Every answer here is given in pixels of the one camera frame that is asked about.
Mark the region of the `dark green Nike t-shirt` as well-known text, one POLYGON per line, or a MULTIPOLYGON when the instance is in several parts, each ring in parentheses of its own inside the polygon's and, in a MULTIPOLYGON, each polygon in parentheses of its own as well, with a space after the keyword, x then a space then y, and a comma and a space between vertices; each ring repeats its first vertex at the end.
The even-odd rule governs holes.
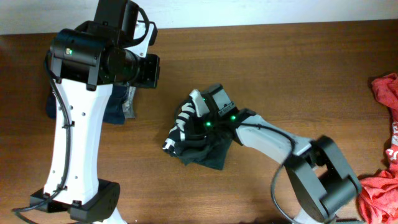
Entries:
POLYGON ((233 135, 225 128, 197 129, 196 108, 191 99, 183 100, 175 110, 174 126, 162 145, 162 150, 182 161, 223 170, 233 135))

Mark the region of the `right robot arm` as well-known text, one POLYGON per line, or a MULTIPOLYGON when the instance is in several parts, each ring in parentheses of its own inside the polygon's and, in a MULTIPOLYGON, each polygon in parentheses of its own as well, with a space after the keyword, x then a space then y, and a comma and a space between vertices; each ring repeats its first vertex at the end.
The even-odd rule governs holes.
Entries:
POLYGON ((279 164, 272 178, 272 193, 280 172, 286 171, 305 223, 334 221, 337 211, 360 194, 356 174, 331 138, 313 140, 294 135, 252 110, 239 110, 220 84, 192 90, 189 97, 197 116, 204 120, 205 130, 226 131, 238 144, 256 149, 279 164))

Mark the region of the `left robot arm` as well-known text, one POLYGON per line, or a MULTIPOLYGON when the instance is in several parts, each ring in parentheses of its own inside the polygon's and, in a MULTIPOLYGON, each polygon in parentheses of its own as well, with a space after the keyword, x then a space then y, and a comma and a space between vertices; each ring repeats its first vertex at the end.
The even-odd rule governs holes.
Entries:
POLYGON ((68 212, 79 223, 123 222, 119 184, 97 174, 101 127, 114 86, 157 86, 160 59, 147 53, 156 35, 136 3, 100 0, 93 20, 53 39, 44 60, 56 98, 52 165, 30 209, 68 212))

